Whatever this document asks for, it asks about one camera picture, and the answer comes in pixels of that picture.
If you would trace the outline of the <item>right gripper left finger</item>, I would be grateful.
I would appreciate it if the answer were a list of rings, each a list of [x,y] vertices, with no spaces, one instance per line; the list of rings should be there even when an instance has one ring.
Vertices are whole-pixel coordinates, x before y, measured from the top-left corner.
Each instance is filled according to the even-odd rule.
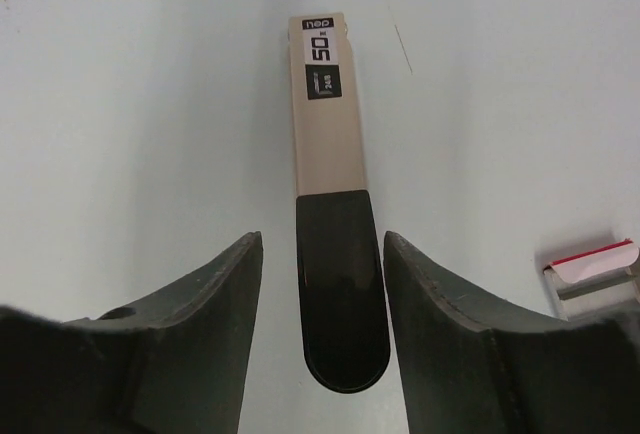
[[[262,274],[251,232],[96,318],[1,309],[5,433],[234,433]]]

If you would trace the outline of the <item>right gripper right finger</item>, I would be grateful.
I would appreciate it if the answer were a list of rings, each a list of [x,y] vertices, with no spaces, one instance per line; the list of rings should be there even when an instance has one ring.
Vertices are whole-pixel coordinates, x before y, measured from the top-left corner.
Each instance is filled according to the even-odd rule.
[[[639,312],[564,321],[512,304],[384,238],[413,433],[635,433]]]

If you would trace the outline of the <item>beige black stapler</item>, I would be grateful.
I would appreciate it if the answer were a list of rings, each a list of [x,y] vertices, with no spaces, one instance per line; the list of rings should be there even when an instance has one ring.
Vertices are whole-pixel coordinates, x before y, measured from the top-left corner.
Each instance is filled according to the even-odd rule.
[[[288,25],[303,353],[325,388],[361,392],[390,359],[353,51],[341,13]]]

